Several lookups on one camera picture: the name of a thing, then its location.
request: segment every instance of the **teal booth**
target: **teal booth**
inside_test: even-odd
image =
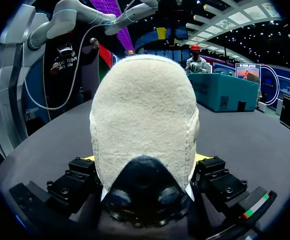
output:
[[[220,73],[187,74],[199,104],[215,112],[254,111],[258,84]]]

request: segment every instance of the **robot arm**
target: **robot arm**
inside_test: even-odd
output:
[[[91,26],[108,24],[105,33],[114,35],[120,29],[154,14],[158,10],[157,0],[142,0],[142,2],[142,4],[132,7],[116,19],[114,14],[104,14],[83,5],[78,0],[62,0],[57,3],[51,21],[39,26],[29,36],[28,47],[33,51],[38,50],[48,39],[53,39],[73,30],[76,20],[88,23]]]

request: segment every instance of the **white plush toy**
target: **white plush toy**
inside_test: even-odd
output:
[[[185,190],[198,130],[194,90],[179,64],[148,54],[121,60],[101,82],[90,112],[100,181],[109,191],[125,165],[145,155],[160,160]]]

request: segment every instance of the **poster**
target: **poster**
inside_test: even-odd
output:
[[[214,74],[223,73],[225,75],[229,75],[229,73],[231,73],[231,75],[234,77],[235,76],[235,72],[236,72],[236,70],[233,67],[213,62],[213,73]]]
[[[260,79],[260,64],[236,63],[236,77],[255,82]]]

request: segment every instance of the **gray platform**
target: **gray platform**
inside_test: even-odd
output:
[[[232,174],[248,180],[249,191],[262,186],[277,193],[259,221],[260,228],[266,228],[290,197],[290,130],[258,111],[214,113],[198,108],[197,152],[225,160]],[[46,182],[62,176],[69,161],[92,155],[90,109],[91,102],[72,109],[19,145],[0,166],[2,192],[30,180],[46,190]],[[223,216],[208,201],[205,205],[212,225],[220,224]]]

